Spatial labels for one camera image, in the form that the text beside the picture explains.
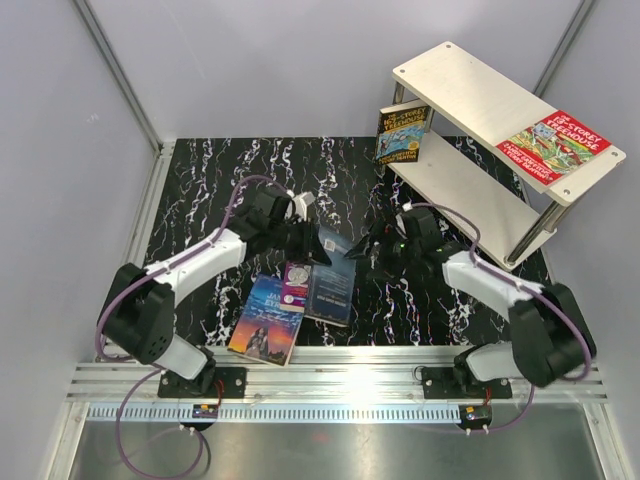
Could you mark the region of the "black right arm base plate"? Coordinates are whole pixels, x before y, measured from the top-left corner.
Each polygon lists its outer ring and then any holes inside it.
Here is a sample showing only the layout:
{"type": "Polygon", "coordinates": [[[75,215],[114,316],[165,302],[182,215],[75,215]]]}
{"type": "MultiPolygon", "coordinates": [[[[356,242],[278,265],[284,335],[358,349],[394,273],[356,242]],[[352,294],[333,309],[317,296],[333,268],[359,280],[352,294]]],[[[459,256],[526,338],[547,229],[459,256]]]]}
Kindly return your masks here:
{"type": "Polygon", "coordinates": [[[511,399],[511,384],[506,379],[476,380],[462,367],[421,366],[417,369],[425,399],[511,399]]]}

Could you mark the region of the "red 13-Storey Treehouse book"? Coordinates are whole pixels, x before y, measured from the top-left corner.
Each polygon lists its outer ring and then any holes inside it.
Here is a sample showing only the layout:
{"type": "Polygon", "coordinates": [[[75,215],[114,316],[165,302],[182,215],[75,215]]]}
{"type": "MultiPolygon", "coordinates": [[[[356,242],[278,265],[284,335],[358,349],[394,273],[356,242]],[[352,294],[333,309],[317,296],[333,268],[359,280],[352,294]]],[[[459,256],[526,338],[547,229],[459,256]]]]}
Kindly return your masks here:
{"type": "Polygon", "coordinates": [[[611,146],[570,114],[557,110],[499,143],[496,148],[545,187],[611,146]]]}

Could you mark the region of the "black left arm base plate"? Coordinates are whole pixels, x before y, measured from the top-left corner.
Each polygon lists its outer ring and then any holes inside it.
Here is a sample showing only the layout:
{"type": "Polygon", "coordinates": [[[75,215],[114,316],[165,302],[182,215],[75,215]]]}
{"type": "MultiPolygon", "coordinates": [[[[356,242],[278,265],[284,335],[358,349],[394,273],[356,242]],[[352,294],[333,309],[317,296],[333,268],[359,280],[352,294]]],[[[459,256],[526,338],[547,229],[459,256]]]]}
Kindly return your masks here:
{"type": "Polygon", "coordinates": [[[169,371],[161,376],[159,398],[170,399],[242,399],[245,396],[247,369],[215,367],[194,380],[187,380],[169,371]]]}

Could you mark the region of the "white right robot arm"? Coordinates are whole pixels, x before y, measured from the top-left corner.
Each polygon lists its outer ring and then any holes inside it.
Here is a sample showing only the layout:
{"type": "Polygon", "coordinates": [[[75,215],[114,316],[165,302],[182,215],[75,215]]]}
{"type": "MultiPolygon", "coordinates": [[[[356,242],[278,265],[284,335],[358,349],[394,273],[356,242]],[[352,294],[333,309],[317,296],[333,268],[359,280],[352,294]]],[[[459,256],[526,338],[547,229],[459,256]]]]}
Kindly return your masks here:
{"type": "Polygon", "coordinates": [[[597,349],[572,291],[523,280],[481,259],[474,246],[445,241],[427,204],[408,203],[394,219],[375,222],[346,256],[363,259],[371,252],[377,254],[371,277],[430,275],[508,322],[509,341],[455,357],[451,377],[461,395],[475,397],[493,381],[518,376],[543,388],[589,373],[597,349]]]}

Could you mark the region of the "purple paperback book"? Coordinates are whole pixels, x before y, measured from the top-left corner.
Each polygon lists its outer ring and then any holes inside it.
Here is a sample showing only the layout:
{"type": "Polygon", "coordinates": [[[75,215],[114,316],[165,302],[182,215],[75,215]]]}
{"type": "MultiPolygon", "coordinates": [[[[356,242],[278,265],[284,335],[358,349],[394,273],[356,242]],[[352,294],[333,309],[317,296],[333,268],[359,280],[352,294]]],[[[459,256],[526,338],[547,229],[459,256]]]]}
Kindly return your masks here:
{"type": "Polygon", "coordinates": [[[286,264],[280,295],[282,310],[305,313],[311,274],[311,265],[293,262],[286,264]]]}

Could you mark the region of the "dark blue book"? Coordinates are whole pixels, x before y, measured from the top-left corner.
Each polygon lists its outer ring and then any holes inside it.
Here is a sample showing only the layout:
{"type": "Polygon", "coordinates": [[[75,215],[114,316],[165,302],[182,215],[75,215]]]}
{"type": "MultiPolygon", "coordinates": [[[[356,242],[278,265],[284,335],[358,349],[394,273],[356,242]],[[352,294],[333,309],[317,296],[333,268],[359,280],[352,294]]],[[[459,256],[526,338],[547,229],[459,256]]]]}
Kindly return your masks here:
{"type": "Polygon", "coordinates": [[[312,268],[306,318],[338,327],[348,327],[356,278],[356,261],[346,257],[353,244],[340,234],[321,226],[319,240],[331,265],[312,268]]]}

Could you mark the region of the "yellow 169-Storey Treehouse book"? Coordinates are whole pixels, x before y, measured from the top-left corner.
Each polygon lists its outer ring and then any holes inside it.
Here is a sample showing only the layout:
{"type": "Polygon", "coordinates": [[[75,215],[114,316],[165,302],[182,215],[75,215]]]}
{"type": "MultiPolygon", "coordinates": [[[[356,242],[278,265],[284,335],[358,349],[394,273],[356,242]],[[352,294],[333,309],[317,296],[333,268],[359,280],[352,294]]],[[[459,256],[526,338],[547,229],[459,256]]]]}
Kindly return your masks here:
{"type": "Polygon", "coordinates": [[[419,150],[430,107],[422,100],[413,100],[382,108],[376,136],[375,162],[413,163],[419,150]]]}

